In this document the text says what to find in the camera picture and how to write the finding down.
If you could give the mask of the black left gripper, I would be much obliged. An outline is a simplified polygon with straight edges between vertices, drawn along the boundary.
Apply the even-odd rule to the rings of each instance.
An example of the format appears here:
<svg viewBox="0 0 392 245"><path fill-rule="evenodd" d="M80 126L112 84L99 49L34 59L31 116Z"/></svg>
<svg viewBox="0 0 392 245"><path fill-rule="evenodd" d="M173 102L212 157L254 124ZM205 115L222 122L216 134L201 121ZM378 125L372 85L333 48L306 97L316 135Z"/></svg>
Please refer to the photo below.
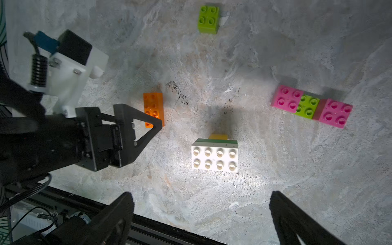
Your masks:
<svg viewBox="0 0 392 245"><path fill-rule="evenodd" d="M76 108L80 130L76 165L99 171L109 165L133 164L162 130L162 121L126 104L113 106L113 115L98 107Z"/></svg>

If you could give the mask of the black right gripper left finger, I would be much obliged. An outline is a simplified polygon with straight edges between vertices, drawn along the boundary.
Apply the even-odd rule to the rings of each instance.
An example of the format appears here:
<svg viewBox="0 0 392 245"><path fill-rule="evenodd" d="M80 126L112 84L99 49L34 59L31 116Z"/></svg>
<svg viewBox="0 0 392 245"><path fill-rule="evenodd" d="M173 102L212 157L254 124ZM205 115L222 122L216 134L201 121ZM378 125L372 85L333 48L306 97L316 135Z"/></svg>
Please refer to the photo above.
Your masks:
<svg viewBox="0 0 392 245"><path fill-rule="evenodd" d="M82 230L82 245L124 245L132 224L134 201L130 192L120 195Z"/></svg>

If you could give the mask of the orange long lego brick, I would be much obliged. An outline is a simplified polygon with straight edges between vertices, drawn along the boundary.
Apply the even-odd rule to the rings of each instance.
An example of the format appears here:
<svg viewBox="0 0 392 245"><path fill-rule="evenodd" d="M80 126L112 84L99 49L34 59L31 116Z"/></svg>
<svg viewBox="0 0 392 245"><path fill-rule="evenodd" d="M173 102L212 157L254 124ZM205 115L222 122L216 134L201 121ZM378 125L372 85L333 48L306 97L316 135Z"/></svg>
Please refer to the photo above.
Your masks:
<svg viewBox="0 0 392 245"><path fill-rule="evenodd" d="M144 111L145 114L160 119L164 127L164 106L163 95L159 92L144 93Z"/></svg>

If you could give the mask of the magenta lego brick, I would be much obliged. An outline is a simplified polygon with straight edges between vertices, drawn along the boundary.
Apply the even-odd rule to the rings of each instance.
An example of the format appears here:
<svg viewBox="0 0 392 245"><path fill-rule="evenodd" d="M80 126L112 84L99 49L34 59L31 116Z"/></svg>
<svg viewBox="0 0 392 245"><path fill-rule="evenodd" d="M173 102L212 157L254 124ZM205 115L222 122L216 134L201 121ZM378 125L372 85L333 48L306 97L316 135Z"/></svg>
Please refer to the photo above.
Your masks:
<svg viewBox="0 0 392 245"><path fill-rule="evenodd" d="M271 106L290 112L296 113L304 91L280 85L275 91Z"/></svg>
<svg viewBox="0 0 392 245"><path fill-rule="evenodd" d="M343 129L353 106L332 99L321 99L313 115L313 120Z"/></svg>

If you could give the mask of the small lime lego brick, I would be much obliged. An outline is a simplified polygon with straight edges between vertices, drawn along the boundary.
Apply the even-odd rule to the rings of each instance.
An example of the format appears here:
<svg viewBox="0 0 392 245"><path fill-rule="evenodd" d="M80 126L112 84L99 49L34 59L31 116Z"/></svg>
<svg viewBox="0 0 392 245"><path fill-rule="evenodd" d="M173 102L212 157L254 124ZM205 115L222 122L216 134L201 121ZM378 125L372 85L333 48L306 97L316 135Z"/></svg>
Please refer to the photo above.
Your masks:
<svg viewBox="0 0 392 245"><path fill-rule="evenodd" d="M201 6L198 18L198 30L200 33L217 34L219 25L219 7Z"/></svg>

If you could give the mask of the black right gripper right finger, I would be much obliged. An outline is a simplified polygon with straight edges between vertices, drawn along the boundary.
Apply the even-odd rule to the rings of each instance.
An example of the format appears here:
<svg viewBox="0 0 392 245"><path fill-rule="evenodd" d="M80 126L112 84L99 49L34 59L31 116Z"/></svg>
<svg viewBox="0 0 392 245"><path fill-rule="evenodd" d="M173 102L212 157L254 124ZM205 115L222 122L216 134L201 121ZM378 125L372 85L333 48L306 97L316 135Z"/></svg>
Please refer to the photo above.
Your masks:
<svg viewBox="0 0 392 245"><path fill-rule="evenodd" d="M344 244L279 191L272 192L269 208L282 245Z"/></svg>

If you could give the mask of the yellow lego brick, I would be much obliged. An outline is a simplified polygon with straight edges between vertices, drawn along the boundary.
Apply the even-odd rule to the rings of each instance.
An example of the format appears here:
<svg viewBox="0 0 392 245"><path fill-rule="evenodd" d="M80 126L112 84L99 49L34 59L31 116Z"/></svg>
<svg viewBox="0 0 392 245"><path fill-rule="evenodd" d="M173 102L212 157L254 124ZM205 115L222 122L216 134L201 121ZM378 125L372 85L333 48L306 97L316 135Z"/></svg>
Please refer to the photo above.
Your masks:
<svg viewBox="0 0 392 245"><path fill-rule="evenodd" d="M214 140L228 140L228 136L225 134L211 134L208 139Z"/></svg>

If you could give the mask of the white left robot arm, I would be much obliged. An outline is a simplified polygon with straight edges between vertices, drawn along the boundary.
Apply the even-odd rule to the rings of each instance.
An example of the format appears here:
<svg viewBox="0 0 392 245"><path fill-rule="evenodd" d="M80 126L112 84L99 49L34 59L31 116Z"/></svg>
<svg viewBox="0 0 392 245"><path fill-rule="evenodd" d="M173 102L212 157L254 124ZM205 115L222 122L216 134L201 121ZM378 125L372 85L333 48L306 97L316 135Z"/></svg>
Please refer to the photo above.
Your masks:
<svg viewBox="0 0 392 245"><path fill-rule="evenodd" d="M125 104L114 115L97 107L76 117L46 115L32 93L1 76L1 102L22 117L1 119L1 183L8 185L79 165L91 171L133 163L162 129L162 121Z"/></svg>

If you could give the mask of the dark green long lego brick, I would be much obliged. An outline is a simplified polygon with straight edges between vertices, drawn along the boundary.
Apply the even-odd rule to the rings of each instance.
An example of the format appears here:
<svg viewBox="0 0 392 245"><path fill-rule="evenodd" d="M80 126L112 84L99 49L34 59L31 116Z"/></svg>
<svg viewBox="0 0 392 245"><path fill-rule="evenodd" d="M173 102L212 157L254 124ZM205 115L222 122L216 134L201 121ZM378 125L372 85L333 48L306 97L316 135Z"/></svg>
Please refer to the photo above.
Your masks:
<svg viewBox="0 0 392 245"><path fill-rule="evenodd" d="M211 143L211 144L238 144L236 140L223 140L223 139L203 139L198 138L196 142L199 143Z"/></svg>

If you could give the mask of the white lego brick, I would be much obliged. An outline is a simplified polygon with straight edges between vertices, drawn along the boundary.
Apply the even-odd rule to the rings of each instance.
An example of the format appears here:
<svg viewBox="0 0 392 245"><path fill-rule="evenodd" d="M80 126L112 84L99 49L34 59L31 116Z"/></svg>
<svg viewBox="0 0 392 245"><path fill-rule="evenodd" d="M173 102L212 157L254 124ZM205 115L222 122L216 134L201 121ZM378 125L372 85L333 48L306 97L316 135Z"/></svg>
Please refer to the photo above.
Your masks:
<svg viewBox="0 0 392 245"><path fill-rule="evenodd" d="M194 142L191 150L192 168L237 173L238 155L238 144Z"/></svg>

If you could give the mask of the lime green lego brick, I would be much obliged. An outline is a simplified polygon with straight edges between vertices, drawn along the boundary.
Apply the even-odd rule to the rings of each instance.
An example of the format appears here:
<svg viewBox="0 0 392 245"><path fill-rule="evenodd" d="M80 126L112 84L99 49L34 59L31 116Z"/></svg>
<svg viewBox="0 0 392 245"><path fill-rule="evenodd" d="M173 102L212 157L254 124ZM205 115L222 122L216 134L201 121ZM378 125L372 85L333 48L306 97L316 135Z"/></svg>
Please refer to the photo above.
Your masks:
<svg viewBox="0 0 392 245"><path fill-rule="evenodd" d="M308 119L313 119L314 113L317 109L319 102L320 99L318 98L309 95L302 95L295 115Z"/></svg>

